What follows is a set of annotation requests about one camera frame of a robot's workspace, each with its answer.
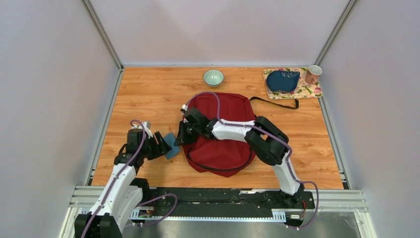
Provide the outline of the small blue wallet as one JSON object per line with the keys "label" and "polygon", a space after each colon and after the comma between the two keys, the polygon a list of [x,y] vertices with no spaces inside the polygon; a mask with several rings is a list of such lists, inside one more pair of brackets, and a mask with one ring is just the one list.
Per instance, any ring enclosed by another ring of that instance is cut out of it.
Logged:
{"label": "small blue wallet", "polygon": [[165,155],[170,160],[179,154],[180,147],[175,146],[176,137],[172,132],[168,133],[163,139],[170,146],[170,150]]}

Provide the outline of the dark red student backpack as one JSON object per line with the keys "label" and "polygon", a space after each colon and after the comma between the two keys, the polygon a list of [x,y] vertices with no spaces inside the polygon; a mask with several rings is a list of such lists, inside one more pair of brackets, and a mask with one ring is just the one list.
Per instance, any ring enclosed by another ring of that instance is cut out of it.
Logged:
{"label": "dark red student backpack", "polygon": [[[187,103],[207,118],[219,117],[229,121],[251,121],[257,117],[251,100],[234,93],[202,92]],[[247,143],[232,140],[209,140],[199,137],[193,144],[181,145],[186,159],[196,171],[231,177],[247,167],[255,157]]]}

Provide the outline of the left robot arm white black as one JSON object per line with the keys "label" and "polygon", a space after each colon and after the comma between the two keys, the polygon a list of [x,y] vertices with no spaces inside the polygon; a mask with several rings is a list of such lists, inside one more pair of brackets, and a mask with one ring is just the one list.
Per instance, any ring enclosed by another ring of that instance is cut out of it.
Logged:
{"label": "left robot arm white black", "polygon": [[120,238],[125,224],[137,205],[151,200],[148,181],[136,178],[145,159],[170,157],[178,148],[173,133],[163,137],[148,128],[132,128],[114,159],[114,166],[101,195],[88,213],[79,214],[74,222],[77,238]]}

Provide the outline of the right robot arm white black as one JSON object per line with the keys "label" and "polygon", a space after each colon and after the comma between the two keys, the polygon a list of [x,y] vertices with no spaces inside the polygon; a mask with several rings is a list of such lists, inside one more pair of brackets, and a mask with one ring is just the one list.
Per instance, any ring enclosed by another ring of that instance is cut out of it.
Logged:
{"label": "right robot arm white black", "polygon": [[262,116],[251,121],[229,121],[219,117],[209,119],[195,107],[186,105],[181,112],[184,119],[180,122],[175,145],[192,144],[199,137],[247,143],[262,162],[273,168],[283,192],[283,203],[294,208],[302,202],[305,186],[291,164],[292,148],[288,137],[270,120]]}

